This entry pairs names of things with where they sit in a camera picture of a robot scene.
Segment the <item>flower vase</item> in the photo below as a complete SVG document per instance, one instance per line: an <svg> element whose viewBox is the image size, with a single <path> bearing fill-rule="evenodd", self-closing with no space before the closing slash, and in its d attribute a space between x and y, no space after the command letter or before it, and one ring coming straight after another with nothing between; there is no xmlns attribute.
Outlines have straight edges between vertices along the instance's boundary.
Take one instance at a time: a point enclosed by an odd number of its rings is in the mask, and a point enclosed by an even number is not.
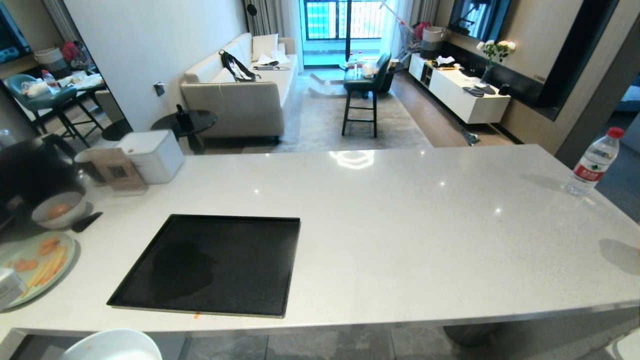
<svg viewBox="0 0 640 360"><path fill-rule="evenodd" d="M487 84L487 85L489 84L489 80L491 80L492 71L493 71L493 65L487 65L487 67L484 69L484 74L480 79L480 82L482 84Z"/></svg>

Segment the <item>black backpack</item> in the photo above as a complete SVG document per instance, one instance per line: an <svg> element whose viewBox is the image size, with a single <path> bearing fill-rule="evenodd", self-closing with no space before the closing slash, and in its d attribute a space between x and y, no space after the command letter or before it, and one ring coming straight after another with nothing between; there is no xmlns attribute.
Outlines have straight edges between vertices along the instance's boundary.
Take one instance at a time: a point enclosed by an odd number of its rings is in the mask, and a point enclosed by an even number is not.
<svg viewBox="0 0 640 360"><path fill-rule="evenodd" d="M220 59L222 60L222 66L224 66L234 76L236 81L242 83L255 81L255 77L262 79L262 76L256 75L249 71L235 56L229 54L224 50L218 52Z"/></svg>

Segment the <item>wall outlet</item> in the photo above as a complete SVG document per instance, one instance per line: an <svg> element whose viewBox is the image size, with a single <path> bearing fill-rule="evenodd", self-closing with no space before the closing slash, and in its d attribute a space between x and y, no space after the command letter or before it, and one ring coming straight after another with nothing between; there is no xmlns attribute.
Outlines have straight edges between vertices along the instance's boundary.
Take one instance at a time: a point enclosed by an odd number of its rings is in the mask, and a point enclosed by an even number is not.
<svg viewBox="0 0 640 360"><path fill-rule="evenodd" d="M156 94L158 94L158 96L164 94L164 84L162 82L158 81L157 83L155 83L154 89L156 90Z"/></svg>

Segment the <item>teal chair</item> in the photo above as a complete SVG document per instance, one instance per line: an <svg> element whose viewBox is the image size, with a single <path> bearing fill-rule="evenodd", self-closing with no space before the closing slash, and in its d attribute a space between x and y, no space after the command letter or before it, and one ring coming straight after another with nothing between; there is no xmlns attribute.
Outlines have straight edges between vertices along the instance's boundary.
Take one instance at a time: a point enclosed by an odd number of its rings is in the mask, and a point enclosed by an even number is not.
<svg viewBox="0 0 640 360"><path fill-rule="evenodd" d="M16 74L6 78L5 83L13 97L35 116L36 119L33 121L33 127L35 129L39 127L42 132L46 134L47 129L44 126L45 120L40 116L38 111L51 109L58 116L60 122L65 126L65 129L67 129L62 137L78 137L85 146L90 147L85 138L96 130L96 128L99 128L100 130L104 129L98 121L95 120L95 117L93 117L93 115L91 115L91 113L84 107L82 102L78 101L76 97L78 89L74 86L67 86L62 88L57 94L46 93L38 97L30 98L22 93L22 83L28 81L36 81L36 79L26 74ZM63 110L63 106L70 102L78 105L91 120L71 122ZM88 133L84 134L84 136L75 127L75 125L89 124L91 122L93 122L95 126Z"/></svg>
<svg viewBox="0 0 640 360"><path fill-rule="evenodd" d="M387 69L389 68L389 62L391 61L391 54L385 53L378 59L378 73L371 79L367 79L363 76L354 77L349 72L344 75L344 88L347 90L347 105L344 108L344 120L342 121L342 135L344 136L344 130L347 126L347 121L356 122L372 122L373 123L373 137L378 137L378 92L382 88L382 84L385 82L385 76L387 75ZM350 106L351 93L353 92L372 92L373 93L373 107L363 108L360 106ZM373 110L373 119L349 119L349 109L364 109Z"/></svg>

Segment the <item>black baking tray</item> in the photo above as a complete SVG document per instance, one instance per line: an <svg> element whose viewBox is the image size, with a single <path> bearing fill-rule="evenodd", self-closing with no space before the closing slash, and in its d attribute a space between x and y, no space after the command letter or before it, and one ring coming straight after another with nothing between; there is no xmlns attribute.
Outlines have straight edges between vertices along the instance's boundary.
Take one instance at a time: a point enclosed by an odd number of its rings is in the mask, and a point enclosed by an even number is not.
<svg viewBox="0 0 640 360"><path fill-rule="evenodd" d="M170 215L107 305L284 317L299 218Z"/></svg>

